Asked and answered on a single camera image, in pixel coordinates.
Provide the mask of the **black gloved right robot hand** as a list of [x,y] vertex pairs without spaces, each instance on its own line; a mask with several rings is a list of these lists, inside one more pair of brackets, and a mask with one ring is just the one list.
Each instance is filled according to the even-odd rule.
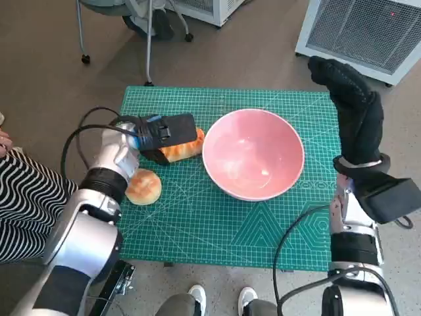
[[352,165],[379,161],[384,121],[380,94],[361,73],[337,60],[312,56],[308,68],[312,81],[328,89],[336,107],[341,156]]

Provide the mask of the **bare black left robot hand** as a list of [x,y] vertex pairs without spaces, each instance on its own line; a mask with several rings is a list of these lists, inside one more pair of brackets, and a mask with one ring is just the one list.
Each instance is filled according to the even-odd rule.
[[161,149],[197,139],[195,120],[191,113],[136,117],[135,126],[140,154],[158,165],[170,164]]

